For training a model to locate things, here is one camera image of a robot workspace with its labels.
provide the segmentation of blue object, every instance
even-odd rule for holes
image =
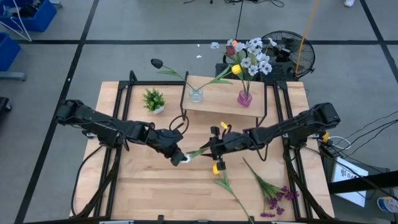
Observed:
[[[22,7],[25,4],[32,4],[33,0],[16,0],[18,7]],[[3,6],[15,7],[13,0],[0,0],[0,21],[7,24],[9,27],[20,30],[16,23],[21,27],[21,22],[18,17],[3,16],[4,9]],[[40,6],[39,10],[35,13],[33,18],[21,18],[25,25],[25,28],[30,31],[44,32],[50,25],[52,19],[56,15],[57,10],[51,4],[49,0],[45,0]]]
[[[21,47],[7,33],[0,32],[0,71],[7,71]]]

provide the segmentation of black tulip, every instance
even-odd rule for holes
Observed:
[[[163,67],[163,61],[156,59],[156,58],[152,58],[150,60],[150,63],[157,69],[160,69]]]

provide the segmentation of electric fan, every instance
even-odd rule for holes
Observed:
[[[299,60],[300,44],[303,38],[300,34],[284,30],[271,32],[262,37],[264,48],[269,43],[268,38],[277,43],[275,47],[270,46],[267,52],[265,52],[265,49],[263,50],[266,55],[270,56],[269,62],[271,64],[282,64],[284,67],[290,67],[292,71],[295,71],[297,62],[299,62],[297,74],[295,74],[296,79],[314,71],[315,52],[307,39],[304,39]]]

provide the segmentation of gray floor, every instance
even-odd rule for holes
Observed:
[[[208,4],[196,0],[100,0],[88,40],[191,40],[235,38],[240,4],[222,0]],[[283,0],[284,8],[269,2],[244,3],[238,39],[261,37],[275,30],[303,34],[314,0]],[[385,40],[398,40],[396,0],[366,0]],[[46,32],[35,40],[79,40],[93,0],[63,0]],[[359,1],[352,8],[342,0],[320,1],[310,40],[377,40]],[[26,82],[1,80],[0,95],[12,100],[13,111],[0,125],[0,222],[11,223],[24,196],[55,105],[70,69],[77,45],[21,45],[10,71],[26,72]],[[398,46],[388,46],[398,60]],[[341,116],[333,135],[347,136],[366,123],[398,110],[398,84],[380,45],[315,45],[315,72],[303,78],[311,105],[330,101]],[[139,80],[169,80],[150,66],[162,58],[181,72],[212,76],[218,51],[208,44],[84,45],[67,98],[95,107],[101,82],[127,79],[134,70]],[[391,126],[353,156],[367,164],[396,170],[398,126]],[[354,146],[360,146],[365,140]],[[25,222],[67,218],[77,168],[86,139],[79,130],[59,126],[32,198]],[[380,222],[358,217],[341,208],[336,216],[359,222]]]

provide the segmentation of pink vase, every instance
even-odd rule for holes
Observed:
[[[248,108],[250,106],[251,100],[253,100],[253,97],[251,96],[250,93],[246,95],[244,90],[241,90],[239,92],[238,96],[239,105],[243,106],[244,108]]]

